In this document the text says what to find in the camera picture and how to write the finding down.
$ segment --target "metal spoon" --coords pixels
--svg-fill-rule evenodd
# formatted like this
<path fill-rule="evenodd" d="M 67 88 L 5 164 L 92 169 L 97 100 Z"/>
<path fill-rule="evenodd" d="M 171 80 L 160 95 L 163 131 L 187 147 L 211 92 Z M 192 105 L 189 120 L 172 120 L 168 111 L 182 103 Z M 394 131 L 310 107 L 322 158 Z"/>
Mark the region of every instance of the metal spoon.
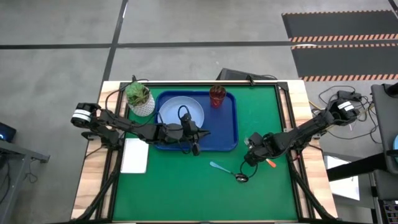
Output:
<path fill-rule="evenodd" d="M 245 183 L 245 182 L 247 182 L 249 180 L 249 177 L 247 177 L 245 174 L 234 174 L 231 171 L 229 171 L 228 169 L 225 169 L 224 167 L 221 167 L 220 165 L 216 164 L 213 161 L 210 162 L 210 165 L 212 167 L 217 168 L 217 169 L 223 170 L 223 171 L 225 171 L 225 172 L 227 172 L 229 174 L 232 174 L 235 177 L 236 181 L 238 181 L 238 182 Z"/>

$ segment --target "black cable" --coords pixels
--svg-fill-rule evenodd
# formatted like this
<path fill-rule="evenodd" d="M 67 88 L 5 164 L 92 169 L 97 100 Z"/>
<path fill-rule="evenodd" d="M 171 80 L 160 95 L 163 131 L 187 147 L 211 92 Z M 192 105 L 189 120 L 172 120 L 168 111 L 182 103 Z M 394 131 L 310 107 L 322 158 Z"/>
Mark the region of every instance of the black cable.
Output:
<path fill-rule="evenodd" d="M 315 114 L 315 112 L 317 112 L 317 111 L 321 111 L 321 110 L 318 109 L 318 108 L 312 108 L 312 109 L 311 109 L 311 112 L 312 112 L 312 114 L 314 114 L 314 115 L 317 115 L 317 114 Z"/>
<path fill-rule="evenodd" d="M 331 105 L 331 101 L 333 99 L 333 97 L 337 96 L 337 94 L 333 94 L 330 96 L 328 103 L 326 104 L 325 110 L 329 110 L 330 109 L 330 105 Z"/>
<path fill-rule="evenodd" d="M 177 140 L 177 142 L 178 142 L 178 145 L 180 146 L 180 149 L 181 149 L 182 153 L 184 153 L 184 154 L 189 154 L 189 153 L 191 153 L 191 149 L 188 149 L 188 151 L 185 151 L 185 150 L 184 150 L 184 148 L 183 148 L 182 145 L 181 145 L 180 140 Z"/>
<path fill-rule="evenodd" d="M 25 178 L 24 178 L 24 180 L 25 180 L 27 177 L 29 177 L 29 182 L 30 182 L 31 184 L 36 183 L 37 180 L 39 179 L 35 174 L 33 174 L 32 169 L 30 168 L 30 165 L 32 165 L 32 162 L 34 162 L 34 161 L 36 161 L 36 160 L 37 160 L 37 159 L 32 158 L 32 160 L 31 160 L 30 163 L 29 163 L 29 173 L 27 173 L 27 174 L 25 175 Z"/>
<path fill-rule="evenodd" d="M 108 111 L 108 100 L 109 100 L 109 97 L 110 97 L 111 95 L 113 95 L 113 94 L 119 92 L 119 91 L 125 90 L 125 89 L 127 88 L 127 86 L 129 86 L 130 84 L 132 84 L 132 83 L 134 83 L 134 82 L 139 82 L 139 81 L 148 81 L 148 79 L 146 79 L 146 78 L 141 78 L 141 79 L 138 79 L 138 80 L 135 80 L 135 81 L 131 81 L 131 82 L 129 82 L 127 85 L 125 85 L 124 87 L 119 88 L 118 90 L 113 91 L 112 93 L 110 93 L 110 94 L 106 97 L 106 99 L 105 99 L 105 112 L 109 115 L 109 117 L 111 117 L 111 114 L 110 114 L 109 111 Z M 140 128 L 140 127 L 142 127 L 143 125 L 147 124 L 154 116 L 155 116 L 155 114 L 153 114 L 144 124 L 141 124 L 141 125 L 138 125 L 138 126 L 135 126 L 135 125 L 133 125 L 133 124 L 131 124 L 131 123 L 124 123 L 124 122 L 122 122 L 122 121 L 119 121 L 119 122 L 122 122 L 123 124 L 126 124 L 126 125 L 128 125 L 128 126 L 132 126 L 132 127 L 135 127 L 135 128 Z"/>
<path fill-rule="evenodd" d="M 314 146 L 314 145 L 311 145 L 311 144 L 308 144 L 308 146 L 313 147 L 313 148 L 315 148 L 315 149 L 319 149 L 321 152 L 323 152 L 323 149 L 321 149 L 321 148 L 318 147 L 318 146 Z M 301 150 L 300 152 L 298 152 L 297 155 L 296 155 L 296 158 L 292 159 L 292 161 L 294 162 L 294 161 L 296 161 L 297 159 L 299 159 L 300 157 L 302 157 L 303 151 L 304 151 L 304 149 Z"/>
<path fill-rule="evenodd" d="M 246 161 L 243 161 L 242 164 L 241 164 L 241 167 L 240 167 L 240 169 L 239 169 L 239 171 L 241 171 L 241 174 L 243 174 L 242 168 L 243 168 L 243 164 L 245 164 L 245 163 L 246 163 Z M 248 178 L 251 178 L 251 177 L 254 176 L 254 174 L 256 174 L 256 172 L 257 172 L 257 170 L 258 170 L 258 167 L 259 167 L 259 164 L 257 163 L 257 164 L 256 164 L 256 169 L 254 170 L 254 172 L 253 172 L 250 176 L 248 176 Z"/>
<path fill-rule="evenodd" d="M 179 118 L 180 120 L 181 120 L 181 117 L 180 117 L 180 110 L 181 110 L 181 108 L 183 108 L 183 107 L 187 110 L 187 113 L 188 113 L 188 114 L 191 114 L 191 113 L 189 112 L 189 109 L 188 109 L 187 106 L 181 105 L 181 106 L 178 108 L 178 112 L 177 112 L 178 118 Z"/>
<path fill-rule="evenodd" d="M 347 88 L 352 88 L 352 89 L 354 90 L 353 93 L 356 92 L 355 88 L 352 87 L 352 86 L 349 86 L 349 85 L 335 85 L 335 86 L 332 86 L 332 87 L 330 87 L 330 88 L 327 88 L 325 91 L 319 93 L 319 95 L 318 95 L 319 99 L 322 100 L 322 102 L 324 102 L 325 104 L 328 104 L 325 100 L 322 99 L 321 96 L 322 96 L 322 94 L 324 94 L 324 93 L 326 93 L 327 91 L 331 90 L 332 88 L 336 88 L 336 87 L 347 87 Z"/>
<path fill-rule="evenodd" d="M 308 144 L 308 146 L 313 147 L 313 148 L 315 148 L 315 149 L 319 149 L 319 150 L 321 150 L 321 152 L 323 152 L 323 149 L 321 149 L 321 148 L 318 147 L 318 146 L 314 146 L 314 145 L 311 145 L 311 144 Z"/>
<path fill-rule="evenodd" d="M 158 117 L 160 118 L 160 122 L 161 122 L 161 123 L 164 123 L 164 122 L 163 122 L 162 115 L 161 115 L 159 112 L 156 112 L 156 113 L 157 113 Z"/>
<path fill-rule="evenodd" d="M 367 96 L 363 96 L 363 98 L 366 100 L 366 103 L 369 105 L 369 106 L 365 109 L 365 111 L 367 110 L 367 112 L 369 113 L 369 117 L 371 118 L 371 121 L 372 121 L 372 123 L 373 123 L 373 125 L 374 125 L 374 127 L 370 130 L 370 132 L 368 132 L 368 133 L 366 133 L 366 134 L 361 134 L 361 135 L 359 135 L 359 136 L 355 136 L 355 137 L 352 137 L 352 138 L 344 138 L 344 137 L 341 137 L 341 136 L 336 136 L 335 134 L 333 134 L 333 133 L 331 133 L 330 131 L 328 131 L 329 134 L 331 134 L 331 135 L 332 135 L 333 137 L 335 137 L 335 138 L 338 138 L 338 139 L 345 139 L 345 140 L 357 139 L 357 138 L 361 138 L 361 137 L 364 137 L 364 136 L 369 135 L 369 136 L 371 137 L 371 139 L 372 139 L 373 142 L 375 142 L 376 144 L 381 144 L 381 142 L 377 142 L 377 141 L 373 138 L 373 135 L 372 135 L 372 133 L 376 132 L 377 127 L 378 127 L 378 125 L 377 125 L 376 122 L 373 120 L 373 118 L 372 118 L 372 116 L 371 116 L 371 114 L 370 114 L 370 111 L 371 111 L 370 107 L 372 106 L 373 102 L 369 102 L 369 99 L 367 98 Z"/>
<path fill-rule="evenodd" d="M 372 102 L 369 102 L 369 98 L 368 98 L 367 96 L 362 96 L 362 97 L 366 100 L 366 103 L 369 104 L 368 109 L 369 109 L 374 115 L 377 116 L 377 114 L 372 110 L 372 108 L 370 108 L 371 105 L 374 104 L 373 101 L 372 101 Z"/>
<path fill-rule="evenodd" d="M 2 189 L 2 187 L 3 187 L 3 185 L 4 185 L 5 181 L 6 181 L 6 179 L 7 179 L 7 190 L 6 190 L 6 193 L 5 193 L 5 194 L 1 197 L 1 199 L 0 199 L 0 205 L 3 203 L 4 199 L 6 199 L 7 194 L 8 194 L 8 191 L 10 190 L 10 186 L 11 186 L 10 163 L 9 163 L 9 159 L 8 159 L 8 158 L 7 158 L 7 174 L 6 174 L 6 176 L 4 177 L 4 180 L 3 180 L 3 182 L 2 182 L 1 185 L 0 185 L 0 189 Z"/>
<path fill-rule="evenodd" d="M 101 147 L 99 147 L 99 148 L 95 149 L 94 151 L 90 152 L 89 154 L 87 154 L 87 155 L 85 156 L 85 159 L 87 159 L 87 157 L 89 157 L 91 154 L 93 154 L 93 153 L 97 152 L 98 150 L 100 150 L 100 149 L 102 149 L 102 148 L 104 148 L 104 147 L 103 147 L 103 146 L 101 146 Z"/>
<path fill-rule="evenodd" d="M 362 99 L 361 99 L 360 103 L 361 103 L 361 106 L 362 106 L 363 110 L 365 111 L 366 108 L 365 108 L 365 105 L 362 103 Z M 364 119 L 360 119 L 359 117 L 357 118 L 357 120 L 360 121 L 360 122 L 365 122 L 367 119 L 368 119 L 368 114 L 367 113 L 365 113 L 365 118 Z"/>

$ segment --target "potted plant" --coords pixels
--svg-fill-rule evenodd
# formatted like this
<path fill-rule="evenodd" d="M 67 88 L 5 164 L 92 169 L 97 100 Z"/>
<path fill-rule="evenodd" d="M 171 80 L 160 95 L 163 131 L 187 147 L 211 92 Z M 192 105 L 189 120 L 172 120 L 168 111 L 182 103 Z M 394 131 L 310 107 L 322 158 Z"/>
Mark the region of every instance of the potted plant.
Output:
<path fill-rule="evenodd" d="M 126 88 L 127 102 L 130 109 L 138 116 L 148 116 L 155 109 L 155 101 L 147 87 L 133 82 Z"/>

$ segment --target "red cup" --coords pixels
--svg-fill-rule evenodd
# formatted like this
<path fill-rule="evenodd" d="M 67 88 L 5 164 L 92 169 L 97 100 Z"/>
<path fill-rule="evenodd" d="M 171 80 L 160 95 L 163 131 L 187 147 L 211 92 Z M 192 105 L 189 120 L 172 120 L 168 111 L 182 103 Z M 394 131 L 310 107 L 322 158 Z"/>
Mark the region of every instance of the red cup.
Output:
<path fill-rule="evenodd" d="M 226 96 L 226 90 L 220 85 L 215 85 L 210 88 L 210 103 L 214 108 L 218 108 L 223 103 Z"/>

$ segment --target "orange striped tape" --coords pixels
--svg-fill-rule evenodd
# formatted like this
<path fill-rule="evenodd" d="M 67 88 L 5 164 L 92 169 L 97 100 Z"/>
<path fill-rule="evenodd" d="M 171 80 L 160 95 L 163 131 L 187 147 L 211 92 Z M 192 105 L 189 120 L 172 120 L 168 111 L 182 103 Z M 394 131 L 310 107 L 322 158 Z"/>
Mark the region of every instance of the orange striped tape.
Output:
<path fill-rule="evenodd" d="M 352 41 L 352 40 L 394 40 L 398 34 L 363 34 L 363 35 L 326 35 L 326 36 L 305 36 L 291 37 L 291 42 L 320 42 L 320 41 Z"/>
<path fill-rule="evenodd" d="M 381 10 L 332 11 L 332 12 L 286 12 L 286 13 L 282 13 L 282 16 L 284 16 L 284 15 L 302 15 L 302 14 L 352 13 L 352 12 L 392 12 L 392 11 L 389 9 L 381 9 Z"/>
<path fill-rule="evenodd" d="M 398 74 L 377 75 L 320 75 L 301 77 L 305 82 L 327 82 L 327 81 L 363 81 L 363 80 L 398 80 Z"/>
<path fill-rule="evenodd" d="M 291 49 L 322 49 L 322 48 L 352 48 L 352 47 L 398 47 L 398 43 L 391 44 L 339 44 L 339 45 L 314 45 L 314 46 L 306 46 L 306 45 L 295 45 L 292 46 Z"/>

